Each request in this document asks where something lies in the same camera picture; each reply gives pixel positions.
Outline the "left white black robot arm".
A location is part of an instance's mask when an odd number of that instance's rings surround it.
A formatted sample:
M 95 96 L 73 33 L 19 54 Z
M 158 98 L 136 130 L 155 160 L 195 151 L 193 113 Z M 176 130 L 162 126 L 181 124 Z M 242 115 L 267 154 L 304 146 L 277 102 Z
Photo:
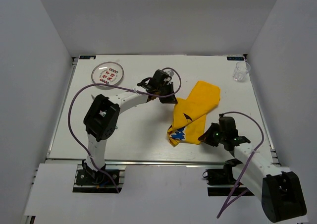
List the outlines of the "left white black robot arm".
M 157 70 L 153 77 L 143 79 L 130 91 L 110 97 L 99 94 L 94 98 L 84 117 L 89 154 L 82 163 L 92 183 L 104 180 L 106 142 L 114 133 L 121 113 L 156 98 L 162 104 L 177 104 L 171 81 L 175 73 L 172 68 Z

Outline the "yellow printed cloth napkin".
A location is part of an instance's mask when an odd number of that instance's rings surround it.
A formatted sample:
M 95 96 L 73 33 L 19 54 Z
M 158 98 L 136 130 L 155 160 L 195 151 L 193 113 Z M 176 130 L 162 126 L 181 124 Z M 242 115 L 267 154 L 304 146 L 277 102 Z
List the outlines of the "yellow printed cloth napkin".
M 201 143 L 199 137 L 205 132 L 207 114 L 218 106 L 220 93 L 219 87 L 199 81 L 186 99 L 177 98 L 173 122 L 167 130 L 168 141 L 173 147 L 179 143 Z

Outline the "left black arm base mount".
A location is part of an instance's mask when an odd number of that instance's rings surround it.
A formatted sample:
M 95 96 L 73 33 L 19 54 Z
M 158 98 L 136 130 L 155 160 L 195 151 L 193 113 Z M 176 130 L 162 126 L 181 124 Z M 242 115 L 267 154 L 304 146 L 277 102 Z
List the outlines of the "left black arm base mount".
M 106 170 L 114 180 L 119 192 L 122 190 L 125 171 L 120 169 Z M 82 168 L 78 169 L 73 185 L 73 193 L 99 193 L 99 194 L 118 194 L 113 182 L 110 178 L 101 173 L 101 176 L 94 180 Z

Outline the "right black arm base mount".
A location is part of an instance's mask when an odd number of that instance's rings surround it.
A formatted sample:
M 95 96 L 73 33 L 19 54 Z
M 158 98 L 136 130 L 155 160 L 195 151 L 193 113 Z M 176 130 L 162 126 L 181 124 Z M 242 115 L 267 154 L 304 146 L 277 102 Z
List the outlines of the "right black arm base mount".
M 203 172 L 202 177 L 207 181 L 209 197 L 228 196 L 236 182 L 236 179 L 223 168 L 207 169 Z

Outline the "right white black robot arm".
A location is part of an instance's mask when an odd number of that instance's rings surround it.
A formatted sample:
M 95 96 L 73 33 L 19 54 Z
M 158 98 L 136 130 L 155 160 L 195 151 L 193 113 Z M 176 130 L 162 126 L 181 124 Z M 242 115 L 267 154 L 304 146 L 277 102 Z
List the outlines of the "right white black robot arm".
M 199 141 L 212 147 L 222 144 L 233 157 L 223 168 L 203 173 L 210 196 L 227 196 L 220 213 L 239 197 L 254 195 L 272 223 L 306 215 L 298 176 L 270 162 L 260 153 L 259 146 L 253 147 L 247 137 L 240 136 L 235 119 L 228 112 L 220 114 L 218 122 L 212 123 Z

